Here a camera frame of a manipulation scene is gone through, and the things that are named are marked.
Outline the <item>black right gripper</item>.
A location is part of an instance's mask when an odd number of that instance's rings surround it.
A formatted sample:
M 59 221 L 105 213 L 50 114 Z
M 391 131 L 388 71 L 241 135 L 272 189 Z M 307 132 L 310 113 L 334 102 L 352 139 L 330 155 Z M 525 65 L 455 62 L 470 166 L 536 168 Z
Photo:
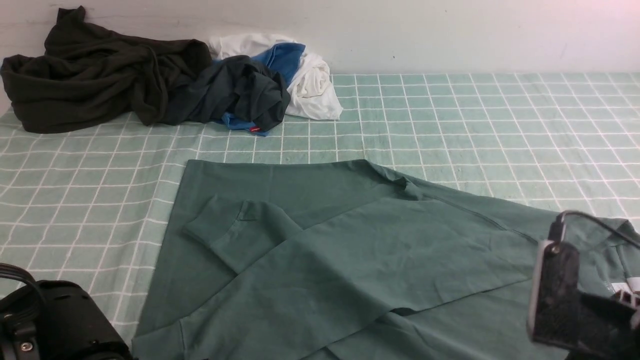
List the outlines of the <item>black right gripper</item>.
M 580 295 L 576 360 L 637 360 L 639 358 L 639 294 L 618 291 L 610 297 Z

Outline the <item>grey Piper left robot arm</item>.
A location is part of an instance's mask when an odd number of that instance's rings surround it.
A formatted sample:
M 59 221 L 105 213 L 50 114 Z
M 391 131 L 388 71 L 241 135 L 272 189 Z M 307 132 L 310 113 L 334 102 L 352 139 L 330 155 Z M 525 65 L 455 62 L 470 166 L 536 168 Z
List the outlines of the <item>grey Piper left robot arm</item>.
M 130 348 L 80 285 L 36 280 L 2 263 L 3 280 L 22 287 L 0 303 L 3 360 L 130 360 Z

